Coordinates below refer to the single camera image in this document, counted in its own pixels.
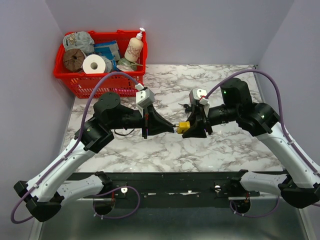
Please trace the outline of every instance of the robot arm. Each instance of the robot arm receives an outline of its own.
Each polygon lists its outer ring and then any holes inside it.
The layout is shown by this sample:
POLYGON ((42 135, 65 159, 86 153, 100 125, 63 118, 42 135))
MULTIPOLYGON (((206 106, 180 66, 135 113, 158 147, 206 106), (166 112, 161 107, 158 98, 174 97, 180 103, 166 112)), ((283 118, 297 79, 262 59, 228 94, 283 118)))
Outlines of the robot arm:
POLYGON ((137 95, 140 100, 139 110, 121 105, 120 97, 116 93, 108 92, 102 95, 93 105, 94 115, 85 122, 80 143, 73 152, 64 158, 75 145, 79 131, 65 150, 40 174, 28 182, 18 181, 14 185, 21 198, 34 188, 24 201, 29 212, 40 222, 52 218, 68 202, 111 189, 112 181, 104 172, 96 172, 86 179, 64 184, 80 165, 114 139, 111 129, 140 128, 145 139, 164 132, 174 132, 174 125, 161 117, 153 107, 152 92, 146 88, 137 95), (50 173, 37 185, 39 179, 50 169, 50 173))
MULTIPOLYGON (((206 138, 212 134, 211 126, 236 121, 240 128, 257 137, 278 158, 289 174, 269 175, 243 171, 237 182, 246 191, 259 191, 281 195, 296 208, 304 208, 320 200, 320 177, 303 161, 286 139, 279 115, 266 103, 253 103, 246 82, 232 78, 221 85, 224 104, 208 108, 201 98, 207 92, 203 89, 190 93, 192 113, 188 118, 190 128, 183 132, 183 138, 206 138)), ((311 165, 320 167, 301 149, 311 165)))

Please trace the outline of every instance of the wire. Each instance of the wire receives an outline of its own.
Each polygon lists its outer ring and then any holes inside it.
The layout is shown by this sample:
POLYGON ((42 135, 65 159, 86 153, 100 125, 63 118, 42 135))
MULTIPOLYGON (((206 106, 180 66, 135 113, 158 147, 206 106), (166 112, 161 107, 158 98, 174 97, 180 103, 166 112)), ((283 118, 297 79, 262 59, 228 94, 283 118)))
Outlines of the wire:
POLYGON ((280 124, 281 124, 281 128, 283 131, 283 134, 285 136, 285 138, 288 140, 289 143, 291 143, 291 146, 293 147, 293 149, 295 150, 295 152, 302 158, 302 160, 305 162, 305 164, 314 172, 315 175, 320 177, 320 173, 318 173, 318 170, 309 162, 309 160, 305 157, 305 155, 299 150, 299 148, 296 146, 295 143, 293 143, 292 139, 290 138, 289 134, 287 133, 286 127, 285 127, 285 122, 284 122, 284 113, 283 113, 283 108, 282 108, 282 101, 281 101, 281 96, 280 96, 280 91, 279 88, 276 84, 276 81, 267 73, 265 73, 264 71, 261 70, 257 70, 257 69, 245 69, 245 70, 241 70, 238 71, 230 76, 228 76, 226 79, 222 80, 221 82, 219 82, 216 86, 214 86, 209 92, 208 94, 205 96, 206 99, 209 98, 209 96, 215 91, 217 90, 222 84, 224 84, 225 82, 227 82, 228 80, 240 75, 240 74, 244 74, 244 73, 257 73, 257 74, 261 74, 263 76, 265 76, 267 79, 269 79, 269 81, 272 83, 274 89, 275 89, 275 93, 276 93, 276 97, 277 97, 277 101, 278 101, 278 107, 279 107, 279 116, 280 116, 280 124))
POLYGON ((263 218, 263 217, 269 216, 270 214, 273 214, 277 210, 277 208, 279 206, 279 203, 280 203, 280 197, 278 196, 276 204, 275 204, 274 208, 271 211, 269 211, 269 212, 267 212, 265 214, 262 214, 262 215, 257 215, 257 216, 244 215, 243 213, 239 213, 238 210, 237 210, 236 203, 234 201, 232 201, 232 200, 230 201, 229 207, 232 210, 233 214, 236 214, 236 215, 241 216, 241 217, 257 219, 257 218, 263 218))
MULTIPOLYGON (((110 77, 113 77, 115 75, 122 75, 128 79, 130 79, 131 81, 133 81, 136 85, 138 85, 138 81, 136 79, 134 79, 132 76, 124 73, 124 72, 121 72, 121 71, 114 71, 114 72, 111 72, 109 73, 108 75, 104 76, 103 78, 100 79, 100 81, 97 83, 97 85, 94 87, 94 89, 92 90, 89 98, 88 98, 88 101, 86 102, 86 105, 85 105, 85 108, 84 108, 84 111, 83 111, 83 115, 82 115, 82 120, 81 120, 81 125, 80 125, 80 130, 79 130, 79 135, 78 135, 78 138, 75 142, 75 144, 73 145, 72 148, 70 148, 70 150, 62 157, 60 158, 54 165, 52 165, 48 171, 46 171, 40 178, 39 180, 35 183, 34 186, 39 186, 39 184, 62 162, 64 161, 75 149, 76 147, 78 146, 78 144, 80 143, 81 141, 81 138, 82 138, 82 134, 84 132, 84 128, 85 128, 85 122, 86 122, 86 116, 87 116, 87 113, 88 113, 88 110, 89 110, 89 106, 90 106, 90 103, 92 101, 92 99, 94 98, 97 90, 99 89, 99 87, 101 86, 101 84, 104 83, 105 80, 109 79, 110 77)), ((35 187, 32 186, 20 199, 19 201, 16 203, 16 205, 13 207, 12 211, 11 211, 11 216, 10 216, 10 219, 11 219, 11 222, 13 222, 14 224, 22 224, 22 223, 25 223, 26 221, 29 221, 30 219, 33 218, 33 216, 30 216, 30 217, 27 217, 26 219, 23 219, 23 220, 15 220, 15 213, 17 211, 17 208, 19 207, 19 205, 26 199, 26 197, 33 191, 35 190, 35 187)))
POLYGON ((249 192, 247 191, 244 202, 245 202, 245 203, 248 203, 249 201, 250 201, 250 196, 249 196, 249 192))
POLYGON ((115 192, 112 192, 111 202, 114 203, 115 201, 115 192))
POLYGON ((132 130, 131 130, 129 133, 127 133, 127 134, 117 133, 116 130, 114 130, 114 133, 117 134, 117 135, 119 135, 119 136, 125 137, 125 136, 128 136, 128 135, 132 134, 132 133, 134 132, 134 130, 135 130, 135 129, 132 129, 132 130))
POLYGON ((93 216, 94 216, 94 217, 95 217, 95 216, 98 216, 98 217, 100 217, 101 219, 124 219, 124 218, 129 217, 129 216, 131 216, 132 214, 134 214, 134 213, 138 210, 138 208, 139 208, 139 206, 140 206, 140 194, 139 194, 139 192, 138 192, 134 187, 132 187, 132 186, 120 186, 120 187, 117 187, 117 188, 115 188, 115 189, 113 189, 113 190, 111 190, 111 191, 108 191, 108 192, 106 192, 106 193, 97 194, 97 195, 94 195, 94 196, 95 196, 95 197, 102 197, 102 196, 111 194, 111 193, 113 193, 113 192, 115 192, 115 191, 117 191, 117 190, 120 190, 120 189, 122 189, 122 188, 128 188, 128 189, 132 189, 133 191, 135 191, 135 193, 136 193, 136 195, 137 195, 137 197, 138 197, 138 203, 136 204, 135 209, 133 209, 130 213, 128 213, 128 214, 126 214, 126 215, 122 215, 122 216, 105 216, 105 215, 99 215, 99 214, 96 212, 96 209, 95 209, 96 204, 93 203, 93 205, 92 205, 92 208, 93 208, 93 211, 94 211, 94 215, 93 215, 93 216))

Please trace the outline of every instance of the silver panel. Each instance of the silver panel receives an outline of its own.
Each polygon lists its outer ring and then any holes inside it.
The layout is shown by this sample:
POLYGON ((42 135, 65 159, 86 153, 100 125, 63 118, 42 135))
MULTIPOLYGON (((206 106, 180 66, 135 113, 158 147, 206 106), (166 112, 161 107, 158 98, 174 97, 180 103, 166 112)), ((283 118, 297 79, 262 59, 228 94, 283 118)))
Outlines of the silver panel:
MULTIPOLYGON (((275 199, 256 199, 251 215, 268 212, 275 199)), ((128 209, 112 214, 127 213, 128 209)), ((303 240, 308 239, 299 210, 281 202, 263 218, 246 218, 226 208, 139 209, 121 220, 93 217, 92 201, 66 205, 42 225, 41 240, 303 240)))

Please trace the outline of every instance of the cable clip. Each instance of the cable clip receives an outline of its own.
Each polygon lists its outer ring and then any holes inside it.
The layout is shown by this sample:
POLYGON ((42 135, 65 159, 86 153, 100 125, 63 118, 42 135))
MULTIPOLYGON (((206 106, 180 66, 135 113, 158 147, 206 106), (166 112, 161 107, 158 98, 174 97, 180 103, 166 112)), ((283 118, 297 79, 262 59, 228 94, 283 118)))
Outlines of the cable clip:
POLYGON ((209 99, 207 99, 206 98, 206 95, 202 95, 201 97, 200 97, 200 99, 199 99, 199 103, 201 104, 201 105, 207 105, 208 104, 208 102, 209 102, 209 99))
POLYGON ((294 144, 296 140, 292 139, 290 142, 288 142, 288 145, 294 144))
POLYGON ((143 90, 145 87, 141 84, 141 83, 138 83, 137 85, 134 86, 135 89, 137 89, 138 91, 141 91, 143 90))

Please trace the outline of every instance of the brown spool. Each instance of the brown spool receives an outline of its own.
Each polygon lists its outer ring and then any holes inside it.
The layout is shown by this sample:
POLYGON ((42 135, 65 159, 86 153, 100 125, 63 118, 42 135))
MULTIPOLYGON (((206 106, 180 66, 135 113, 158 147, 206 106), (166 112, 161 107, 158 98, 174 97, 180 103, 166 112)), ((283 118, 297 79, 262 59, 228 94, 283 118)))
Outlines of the brown spool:
POLYGON ((85 58, 85 54, 80 49, 70 49, 63 55, 63 65, 69 71, 76 73, 82 69, 85 58))

